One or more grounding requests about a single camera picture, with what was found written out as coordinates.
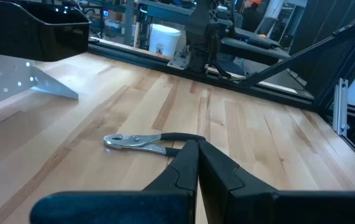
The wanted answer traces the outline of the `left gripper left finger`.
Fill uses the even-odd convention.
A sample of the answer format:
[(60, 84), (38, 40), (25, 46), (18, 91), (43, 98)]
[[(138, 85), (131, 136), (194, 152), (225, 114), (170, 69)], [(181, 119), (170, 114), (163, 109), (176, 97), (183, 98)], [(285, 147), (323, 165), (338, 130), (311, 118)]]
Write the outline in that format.
[(141, 191), (57, 192), (32, 208), (31, 223), (195, 222), (199, 147), (190, 140)]

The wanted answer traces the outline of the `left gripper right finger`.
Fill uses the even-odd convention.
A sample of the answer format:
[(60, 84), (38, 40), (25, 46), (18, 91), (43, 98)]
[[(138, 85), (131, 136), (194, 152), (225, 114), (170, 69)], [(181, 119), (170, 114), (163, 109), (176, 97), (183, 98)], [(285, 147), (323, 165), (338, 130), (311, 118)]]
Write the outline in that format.
[(211, 143), (198, 146), (209, 223), (355, 223), (355, 191), (278, 190)]

